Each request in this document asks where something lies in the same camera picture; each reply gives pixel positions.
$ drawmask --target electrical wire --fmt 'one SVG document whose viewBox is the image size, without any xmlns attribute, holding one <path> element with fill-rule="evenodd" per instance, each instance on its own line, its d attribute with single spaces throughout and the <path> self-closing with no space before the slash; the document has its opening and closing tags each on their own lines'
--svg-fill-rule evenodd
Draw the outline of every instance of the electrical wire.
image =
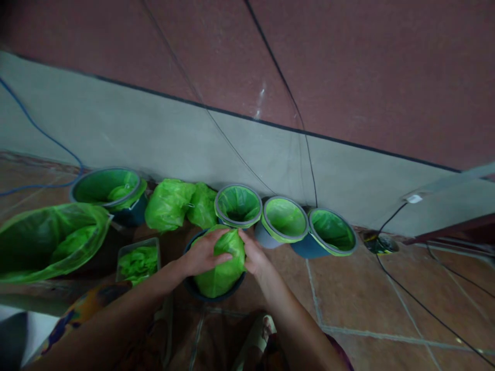
<svg viewBox="0 0 495 371">
<path fill-rule="evenodd" d="M 265 33 L 263 32 L 263 29 L 261 28 L 261 25 L 258 22 L 258 18 L 256 17 L 256 14 L 254 13 L 254 10 L 251 7 L 251 4 L 249 3 L 249 0 L 244 0 L 244 3 L 246 4 L 247 9 L 249 11 L 249 14 L 251 15 L 251 18 L 252 18 L 254 24 L 256 25 L 256 28 L 258 29 L 259 35 L 263 39 L 263 43 L 265 44 L 275 67 L 277 68 L 278 74 L 280 75 L 280 78 L 282 79 L 282 82 L 284 83 L 284 86 L 287 89 L 287 92 L 289 93 L 289 96 L 290 96 L 292 102 L 294 103 L 294 106 L 295 106 L 296 111 L 298 112 L 299 120 L 301 121 L 301 125 L 303 127 L 303 130 L 306 131 L 306 126 L 304 125 L 303 117 L 302 117 L 301 112 L 299 110 L 298 104 L 296 103 L 294 95 L 292 95 L 292 91 L 290 90 L 289 84 L 287 83 L 287 80 L 285 79 L 284 74 L 282 73 L 282 70 L 280 69 L 280 66 L 278 65 L 277 59 L 275 58 L 275 55 L 272 52 L 272 48 L 270 47 L 270 44 L 268 43 L 268 40 L 265 36 Z M 316 192 L 315 173 L 313 171 L 313 163 L 311 161 L 311 151 L 309 150 L 308 135 L 304 134 L 304 138 L 306 139 L 306 147 L 308 148 L 309 167 L 311 169 L 311 177 L 313 179 L 313 188 L 315 190 L 315 204 L 316 204 L 316 207 L 318 207 L 318 195 Z"/>
<path fill-rule="evenodd" d="M 76 161 L 79 163 L 79 173 L 77 175 L 77 177 L 68 182 L 68 183 L 65 183 L 65 184 L 57 184 L 57 185 L 50 185 L 50 184 L 32 184 L 32 185 L 25 185 L 23 187 L 18 187 L 18 188 L 14 188 L 14 189 L 11 189 L 10 191 L 7 191 L 7 192 L 2 192 L 0 193 L 0 197 L 3 197 L 3 196 L 8 196 L 8 195 L 11 195 L 15 192 L 19 192 L 19 191 L 22 191 L 24 189 L 30 189 L 30 188 L 63 188 L 63 187 L 68 187 L 72 184 L 74 184 L 75 182 L 77 182 L 81 176 L 83 175 L 83 172 L 84 172 L 84 166 L 83 166 L 83 163 L 81 162 L 81 160 L 74 154 L 72 153 L 72 151 L 70 151 L 67 147 L 65 147 L 62 143 L 60 143 L 59 141 L 57 141 L 56 139 L 52 138 L 50 135 L 48 135 L 47 133 L 45 133 L 36 123 L 35 121 L 31 118 L 31 116 L 29 115 L 29 113 L 27 112 L 27 109 L 26 107 L 24 107 L 24 105 L 22 104 L 22 102 L 20 101 L 20 99 L 17 97 L 17 95 L 12 91 L 12 89 L 7 85 L 7 83 L 0 77 L 0 84 L 5 88 L 5 90 L 7 90 L 7 92 L 12 96 L 12 98 L 14 98 L 15 102 L 19 105 L 19 107 L 21 108 L 22 112 L 24 113 L 24 115 L 27 117 L 27 119 L 29 120 L 29 122 L 40 132 L 42 133 L 45 137 L 47 137 L 48 139 L 50 139 L 52 142 L 54 142 L 55 144 L 59 145 L 60 147 L 62 147 L 65 151 L 67 151 L 72 157 L 74 157 L 76 159 Z"/>
<path fill-rule="evenodd" d="M 382 233 L 382 230 L 383 228 L 399 213 L 399 211 L 401 211 L 405 206 L 407 205 L 407 203 L 404 203 L 402 204 L 397 210 L 396 212 L 385 222 L 383 223 L 382 227 L 380 228 L 380 230 L 378 231 L 378 233 L 376 234 L 376 240 L 378 241 L 378 243 L 383 247 L 385 248 L 385 246 L 383 246 L 382 242 L 380 241 L 380 233 Z M 457 332 L 455 332 L 454 330 L 452 330 L 449 326 L 447 326 L 447 324 L 445 324 L 440 318 L 438 318 L 431 310 L 429 310 L 422 302 L 420 302 L 418 299 L 416 299 L 416 297 L 411 294 L 409 292 L 408 289 L 406 289 L 404 286 L 402 286 L 402 284 L 400 282 L 398 282 L 390 273 L 388 273 L 388 271 L 385 269 L 385 267 L 383 266 L 382 264 L 382 261 L 380 260 L 380 257 L 378 254 L 376 254 L 376 259 L 378 260 L 378 263 L 380 264 L 380 267 L 382 267 L 382 270 L 385 272 L 385 274 L 390 277 L 390 279 L 392 281 L 394 281 L 396 284 L 398 284 L 411 298 L 414 299 L 415 302 L 417 302 L 429 315 L 431 315 L 434 319 L 436 319 L 441 325 L 443 325 L 447 330 L 449 330 L 451 333 L 453 333 L 457 338 L 459 338 L 462 342 L 464 342 L 469 348 L 471 348 L 471 350 L 473 350 L 478 356 L 480 356 L 485 362 L 487 362 L 490 366 L 492 366 L 493 368 L 495 368 L 495 364 L 493 364 L 492 362 L 490 362 L 488 359 L 486 359 L 477 349 L 475 349 L 471 344 L 469 344 L 464 338 L 462 338 L 462 336 L 460 336 Z"/>
<path fill-rule="evenodd" d="M 387 276 L 389 276 L 392 281 L 394 281 L 396 284 L 398 284 L 411 298 L 414 299 L 414 301 L 416 303 L 418 303 L 426 312 L 428 312 L 428 314 L 430 314 L 434 319 L 436 319 L 438 322 L 440 322 L 440 324 L 442 324 L 447 330 L 449 330 L 451 333 L 453 333 L 457 338 L 459 338 L 464 344 L 466 344 L 469 348 L 471 348 L 471 350 L 473 350 L 478 356 L 480 356 L 486 363 L 488 363 L 490 366 L 492 366 L 493 368 L 495 368 L 495 364 L 493 364 L 492 362 L 490 362 L 488 359 L 486 359 L 481 353 L 479 350 L 477 350 L 476 348 L 474 348 L 471 344 L 469 344 L 465 339 L 463 339 L 457 332 L 455 332 L 454 330 L 452 330 L 449 326 L 447 326 L 440 318 L 438 318 L 435 314 L 433 314 L 431 312 L 431 310 L 429 310 L 422 302 L 420 302 L 419 300 L 416 299 L 416 297 L 411 294 L 404 286 L 402 286 L 390 273 L 388 273 L 388 271 L 385 269 L 385 267 L 383 266 L 382 264 L 382 261 L 380 260 L 380 257 L 378 256 L 378 254 L 376 255 L 376 258 L 378 259 L 378 263 L 380 263 L 380 266 L 382 267 L 383 271 L 387 274 Z"/>
<path fill-rule="evenodd" d="M 484 291 L 485 293 L 487 293 L 488 295 L 490 295 L 492 298 L 495 299 L 495 295 L 493 295 L 491 292 L 489 292 L 488 290 L 484 289 L 483 287 L 481 287 L 480 285 L 478 285 L 477 283 L 471 281 L 469 278 L 466 278 L 464 277 L 462 274 L 456 272 L 455 270 L 447 267 L 445 264 L 443 264 L 440 260 L 438 260 L 438 258 L 433 255 L 433 252 L 431 251 L 430 249 L 430 246 L 428 245 L 428 241 L 425 242 L 426 244 L 426 248 L 428 249 L 428 252 L 430 253 L 430 256 L 438 263 L 440 264 L 442 267 L 444 267 L 445 269 L 447 269 L 448 271 L 452 272 L 453 274 L 455 274 L 456 276 L 459 276 L 460 278 L 464 278 L 466 281 L 472 283 L 473 285 L 475 285 L 478 289 Z"/>
<path fill-rule="evenodd" d="M 213 117 L 213 115 L 211 114 L 211 112 L 208 110 L 208 107 L 206 106 L 206 104 L 204 103 L 204 100 L 203 100 L 203 97 L 201 96 L 201 94 L 199 93 L 199 91 L 197 90 L 196 86 L 192 83 L 191 79 L 189 78 L 189 75 L 187 74 L 186 72 L 186 69 L 184 68 L 184 66 L 182 65 L 182 63 L 180 62 L 177 54 L 175 53 L 174 49 L 172 48 L 172 45 L 170 44 L 169 40 L 167 39 L 167 37 L 165 36 L 165 33 L 163 32 L 163 30 L 161 29 L 160 25 L 158 24 L 157 20 L 155 19 L 155 16 L 153 15 L 153 13 L 151 12 L 151 9 L 148 7 L 148 4 L 146 3 L 145 0 L 141 0 L 141 5 L 143 6 L 145 12 L 146 12 L 146 15 L 148 16 L 148 18 L 150 19 L 150 21 L 152 22 L 153 26 L 155 27 L 155 29 L 158 31 L 158 34 L 160 35 L 161 37 L 161 40 L 163 42 L 163 44 L 165 45 L 165 47 L 168 49 L 169 53 L 171 54 L 172 56 L 172 59 L 174 60 L 175 64 L 177 65 L 177 68 L 179 69 L 180 71 L 180 74 L 182 75 L 182 77 L 184 78 L 184 80 L 187 82 L 187 84 L 189 85 L 189 88 L 191 89 L 191 91 L 194 93 L 194 95 L 196 96 L 196 99 L 199 101 L 199 103 L 201 104 L 202 108 L 205 109 L 205 111 L 208 113 L 208 115 L 210 116 L 211 120 L 214 122 L 217 130 L 220 132 L 220 134 L 222 135 L 222 137 L 224 138 L 224 140 L 227 142 L 227 144 L 230 146 L 230 148 L 232 149 L 232 151 L 234 151 L 234 153 L 237 155 L 237 157 L 239 158 L 239 160 L 241 160 L 241 162 L 244 164 L 244 166 L 247 167 L 247 169 L 254 175 L 254 177 L 256 177 L 256 179 L 258 179 L 258 181 L 263 184 L 271 193 L 273 193 L 274 195 L 276 195 L 276 193 L 273 191 L 273 189 L 271 189 L 255 172 L 254 170 L 248 165 L 248 163 L 244 160 L 244 158 L 241 156 L 241 154 L 239 153 L 239 151 L 237 151 L 237 149 L 234 147 L 234 145 L 232 144 L 232 142 L 228 139 L 227 135 L 225 134 L 225 132 L 222 130 L 222 128 L 220 127 L 220 125 L 217 123 L 217 121 L 215 120 L 215 118 Z"/>
<path fill-rule="evenodd" d="M 398 213 L 399 211 L 401 211 L 405 206 L 407 205 L 407 203 L 403 203 L 398 209 L 397 211 L 386 221 L 383 223 L 382 227 L 380 228 L 380 230 L 378 231 L 378 233 L 376 234 L 376 238 L 378 238 L 380 236 L 380 233 L 382 233 L 382 230 L 383 228 L 385 228 L 385 226 L 388 224 L 389 221 L 391 221 Z"/>
</svg>

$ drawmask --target hand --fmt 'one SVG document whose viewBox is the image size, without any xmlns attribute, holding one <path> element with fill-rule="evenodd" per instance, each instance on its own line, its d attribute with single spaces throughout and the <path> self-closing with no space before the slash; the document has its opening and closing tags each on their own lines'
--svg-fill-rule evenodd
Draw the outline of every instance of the hand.
<svg viewBox="0 0 495 371">
<path fill-rule="evenodd" d="M 252 275 L 258 276 L 269 260 L 255 238 L 242 229 L 239 229 L 239 236 L 244 241 L 244 250 L 246 251 L 244 266 Z"/>
<path fill-rule="evenodd" d="M 228 253 L 218 256 L 213 253 L 218 239 L 229 231 L 229 228 L 217 229 L 204 235 L 194 246 L 191 246 L 189 251 L 181 257 L 187 277 L 200 275 L 232 259 L 232 255 Z"/>
</svg>

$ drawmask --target maroon wall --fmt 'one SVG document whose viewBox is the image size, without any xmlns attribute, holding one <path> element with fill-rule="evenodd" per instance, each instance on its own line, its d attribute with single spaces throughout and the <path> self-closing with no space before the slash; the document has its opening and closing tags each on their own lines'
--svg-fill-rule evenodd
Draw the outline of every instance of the maroon wall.
<svg viewBox="0 0 495 371">
<path fill-rule="evenodd" d="M 205 104 L 301 128 L 242 1 L 147 4 Z M 494 2 L 252 5 L 308 131 L 462 170 L 495 159 Z M 4 39 L 55 66 L 196 100 L 139 0 L 18 2 Z"/>
</svg>

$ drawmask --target forearm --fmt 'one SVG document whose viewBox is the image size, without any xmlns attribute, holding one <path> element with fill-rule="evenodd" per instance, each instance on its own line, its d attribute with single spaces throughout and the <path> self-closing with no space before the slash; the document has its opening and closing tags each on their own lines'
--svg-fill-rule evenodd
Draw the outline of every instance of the forearm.
<svg viewBox="0 0 495 371">
<path fill-rule="evenodd" d="M 96 313 L 27 369 L 111 368 L 127 344 L 145 331 L 165 296 L 185 278 L 183 263 L 179 259 L 167 264 Z"/>
<path fill-rule="evenodd" d="M 336 350 L 267 260 L 256 275 L 292 370 L 345 369 Z"/>
</svg>

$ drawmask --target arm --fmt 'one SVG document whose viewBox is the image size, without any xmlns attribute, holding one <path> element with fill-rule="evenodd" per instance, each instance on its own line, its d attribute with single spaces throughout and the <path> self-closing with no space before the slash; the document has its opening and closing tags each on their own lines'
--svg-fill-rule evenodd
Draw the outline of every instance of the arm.
<svg viewBox="0 0 495 371">
<path fill-rule="evenodd" d="M 246 269 L 254 275 L 267 301 L 277 334 L 292 370 L 347 370 L 317 323 L 299 303 L 255 239 L 239 229 Z"/>
<path fill-rule="evenodd" d="M 202 238 L 194 249 L 96 313 L 26 370 L 110 369 L 128 343 L 145 331 L 164 298 L 186 277 L 209 271 L 232 258 L 230 254 L 213 255 L 215 243 L 228 231 L 220 229 Z"/>
</svg>

